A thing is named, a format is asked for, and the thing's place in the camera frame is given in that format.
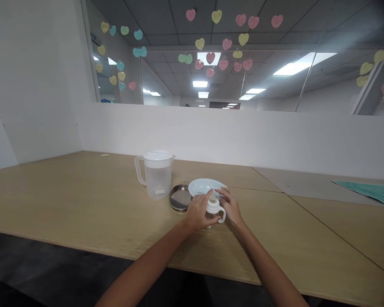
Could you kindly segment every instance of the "pitcher handle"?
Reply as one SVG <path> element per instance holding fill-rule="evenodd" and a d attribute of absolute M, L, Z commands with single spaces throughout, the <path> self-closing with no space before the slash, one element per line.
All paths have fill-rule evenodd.
<path fill-rule="evenodd" d="M 138 157 L 135 158 L 135 160 L 134 160 L 134 162 L 135 162 L 135 169 L 137 170 L 137 176 L 138 176 L 139 182 L 142 183 L 143 185 L 146 185 L 145 180 L 142 179 L 142 176 L 141 176 L 140 160 L 144 160 L 144 157 L 143 156 L 138 156 Z"/>

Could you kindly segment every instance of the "green heart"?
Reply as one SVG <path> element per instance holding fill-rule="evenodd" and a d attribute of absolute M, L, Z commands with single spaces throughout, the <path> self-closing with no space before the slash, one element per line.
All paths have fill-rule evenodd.
<path fill-rule="evenodd" d="M 129 33 L 129 28 L 127 26 L 122 26 L 121 27 L 121 34 L 127 35 L 128 33 Z"/>

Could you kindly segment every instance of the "person's right hand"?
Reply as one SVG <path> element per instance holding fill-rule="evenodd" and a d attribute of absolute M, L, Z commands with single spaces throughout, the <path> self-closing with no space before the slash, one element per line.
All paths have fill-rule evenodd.
<path fill-rule="evenodd" d="M 225 208 L 226 216 L 231 221 L 232 226 L 236 227 L 244 224 L 242 215 L 239 210 L 239 203 L 233 192 L 226 187 L 222 187 L 221 190 L 215 189 L 216 192 L 225 196 L 225 199 L 221 198 L 219 201 Z"/>

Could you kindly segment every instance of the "metal lid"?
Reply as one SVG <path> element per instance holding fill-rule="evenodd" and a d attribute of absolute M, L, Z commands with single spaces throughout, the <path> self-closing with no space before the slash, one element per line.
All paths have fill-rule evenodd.
<path fill-rule="evenodd" d="M 176 211 L 186 211 L 191 200 L 192 196 L 187 185 L 176 185 L 169 194 L 169 203 Z"/>

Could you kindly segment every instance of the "teal towel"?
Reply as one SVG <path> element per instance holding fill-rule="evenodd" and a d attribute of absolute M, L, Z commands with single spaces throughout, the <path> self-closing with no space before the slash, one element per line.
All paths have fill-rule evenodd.
<path fill-rule="evenodd" d="M 369 196 L 384 203 L 384 185 L 372 185 L 368 183 L 347 182 L 333 180 L 334 183 L 349 190 Z"/>

